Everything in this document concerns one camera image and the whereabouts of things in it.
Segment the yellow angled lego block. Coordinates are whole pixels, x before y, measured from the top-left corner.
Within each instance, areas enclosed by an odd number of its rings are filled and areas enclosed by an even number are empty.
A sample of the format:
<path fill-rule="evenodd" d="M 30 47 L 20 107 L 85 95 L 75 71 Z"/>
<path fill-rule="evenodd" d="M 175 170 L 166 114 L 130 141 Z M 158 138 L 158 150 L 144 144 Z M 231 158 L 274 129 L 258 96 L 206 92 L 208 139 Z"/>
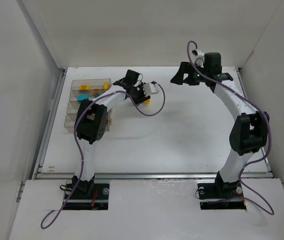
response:
<path fill-rule="evenodd" d="M 104 89 L 105 89 L 105 90 L 109 89 L 109 83 L 108 83 L 108 82 L 105 82 L 105 83 L 104 83 Z"/>

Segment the yellow flower lego block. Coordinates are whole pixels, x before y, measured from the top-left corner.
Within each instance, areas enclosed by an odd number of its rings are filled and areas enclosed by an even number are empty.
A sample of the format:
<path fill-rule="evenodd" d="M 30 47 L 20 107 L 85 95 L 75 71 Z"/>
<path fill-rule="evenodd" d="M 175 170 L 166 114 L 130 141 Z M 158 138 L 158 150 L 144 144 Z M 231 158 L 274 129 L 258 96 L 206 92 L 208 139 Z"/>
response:
<path fill-rule="evenodd" d="M 150 104 L 150 99 L 145 100 L 143 103 L 144 103 L 145 105 Z"/>

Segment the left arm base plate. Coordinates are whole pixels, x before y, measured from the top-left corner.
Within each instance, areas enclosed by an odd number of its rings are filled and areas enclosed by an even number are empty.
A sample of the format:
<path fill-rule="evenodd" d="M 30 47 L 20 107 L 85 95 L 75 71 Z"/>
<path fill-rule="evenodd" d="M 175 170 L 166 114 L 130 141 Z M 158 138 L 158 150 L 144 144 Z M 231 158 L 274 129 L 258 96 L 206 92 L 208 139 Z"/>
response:
<path fill-rule="evenodd" d="M 85 211 L 106 211 L 108 210 L 110 183 L 98 182 L 94 184 L 89 194 L 81 190 L 75 190 L 70 199 L 65 203 L 68 195 L 72 191 L 72 184 L 60 185 L 60 190 L 64 191 L 63 210 L 85 210 Z"/>

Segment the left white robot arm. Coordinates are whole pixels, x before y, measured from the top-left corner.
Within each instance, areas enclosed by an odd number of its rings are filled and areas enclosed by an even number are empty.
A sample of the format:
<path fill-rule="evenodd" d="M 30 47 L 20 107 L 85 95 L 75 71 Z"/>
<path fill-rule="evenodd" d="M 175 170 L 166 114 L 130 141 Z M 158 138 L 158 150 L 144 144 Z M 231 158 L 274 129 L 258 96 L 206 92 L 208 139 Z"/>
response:
<path fill-rule="evenodd" d="M 72 177 L 73 191 L 90 196 L 94 189 L 96 142 L 106 131 L 108 112 L 126 99 L 134 104 L 150 99 L 145 93 L 142 82 L 138 82 L 140 73 L 127 70 L 126 75 L 115 81 L 99 97 L 85 99 L 80 103 L 74 126 L 74 138 L 80 152 L 79 167 Z"/>

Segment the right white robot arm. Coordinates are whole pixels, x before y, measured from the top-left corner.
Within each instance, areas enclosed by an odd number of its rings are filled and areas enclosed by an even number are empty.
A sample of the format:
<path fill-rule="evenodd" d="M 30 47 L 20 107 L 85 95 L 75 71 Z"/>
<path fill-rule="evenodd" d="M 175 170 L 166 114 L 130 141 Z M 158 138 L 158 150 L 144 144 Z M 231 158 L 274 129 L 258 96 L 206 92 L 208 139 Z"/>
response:
<path fill-rule="evenodd" d="M 260 113 L 244 100 L 236 87 L 233 77 L 222 71 L 221 55 L 217 52 L 203 53 L 193 50 L 194 63 L 182 62 L 171 83 L 197 86 L 205 83 L 224 103 L 234 119 L 229 135 L 231 150 L 226 163 L 217 173 L 213 183 L 198 184 L 201 200 L 228 199 L 241 195 L 240 176 L 254 153 L 265 146 L 267 141 L 266 122 L 269 116 Z"/>

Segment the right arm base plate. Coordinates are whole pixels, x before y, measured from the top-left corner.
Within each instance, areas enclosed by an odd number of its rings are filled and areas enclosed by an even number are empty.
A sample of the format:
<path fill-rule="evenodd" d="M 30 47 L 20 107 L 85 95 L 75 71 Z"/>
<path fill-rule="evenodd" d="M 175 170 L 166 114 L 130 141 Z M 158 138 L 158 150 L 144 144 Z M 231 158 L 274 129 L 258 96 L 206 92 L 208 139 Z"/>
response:
<path fill-rule="evenodd" d="M 196 192 L 201 210 L 246 210 L 239 181 L 231 186 L 215 182 L 199 182 Z"/>

